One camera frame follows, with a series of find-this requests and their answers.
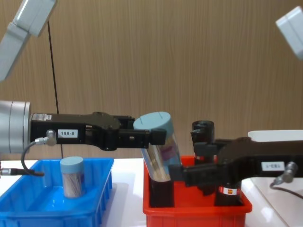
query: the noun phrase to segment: blue cap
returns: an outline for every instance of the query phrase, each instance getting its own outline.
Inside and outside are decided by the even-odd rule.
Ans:
[[[63,174],[77,174],[84,172],[84,161],[82,157],[66,157],[60,161],[60,169]]]
[[[139,117],[134,122],[134,129],[165,129],[166,138],[169,138],[174,134],[174,125],[172,123],[170,114],[167,112],[154,112]]]

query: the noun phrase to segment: black wire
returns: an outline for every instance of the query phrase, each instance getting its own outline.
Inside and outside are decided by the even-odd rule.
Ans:
[[[24,148],[24,150],[23,150],[23,152],[22,152],[22,155],[21,155],[21,164],[22,164],[22,166],[23,166],[23,169],[24,169],[24,171],[28,174],[28,175],[33,175],[33,176],[44,176],[44,173],[40,173],[40,172],[32,172],[32,171],[30,171],[28,168],[27,168],[27,166],[25,165],[25,162],[24,162],[24,159],[25,159],[25,154],[27,153],[27,151],[32,147],[32,146],[34,146],[36,144],[36,142],[35,141],[33,141],[33,142],[31,142],[30,144],[28,144],[25,148]]]
[[[300,194],[298,194],[296,192],[293,192],[293,191],[291,191],[289,189],[286,189],[286,188],[280,188],[280,187],[274,187],[274,186],[275,186],[275,183],[271,183],[269,187],[271,189],[274,189],[274,190],[280,190],[280,191],[288,192],[292,195],[295,195],[295,196],[299,197],[300,199],[303,199],[303,195],[300,195]]]

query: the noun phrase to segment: white arm segment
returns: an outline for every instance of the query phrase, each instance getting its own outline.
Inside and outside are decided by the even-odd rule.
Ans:
[[[23,0],[0,43],[0,82],[7,78],[30,35],[39,36],[56,0]]]
[[[280,18],[276,25],[296,56],[303,60],[303,12],[301,7],[294,8]]]

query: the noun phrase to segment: wooden wall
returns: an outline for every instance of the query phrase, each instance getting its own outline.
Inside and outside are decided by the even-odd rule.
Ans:
[[[0,36],[19,2],[0,0],[0,18],[4,7],[12,12],[0,21]],[[192,153],[189,132],[195,120],[214,121],[220,138],[301,129],[303,63],[275,25],[300,4],[58,0],[50,35],[59,113],[138,117],[168,111],[182,154]],[[49,47],[47,30],[31,39],[7,82],[11,92],[20,94],[1,89],[2,99],[25,99],[34,110],[56,112]],[[25,89],[32,82],[39,97]],[[65,156],[141,156],[139,150],[108,153],[87,146],[64,146],[63,151]]]

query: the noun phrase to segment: blue plastic bin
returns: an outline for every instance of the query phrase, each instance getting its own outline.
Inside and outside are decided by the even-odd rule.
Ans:
[[[112,189],[112,158],[84,159],[85,195],[63,195],[60,160],[37,161],[0,197],[0,227],[99,227]]]

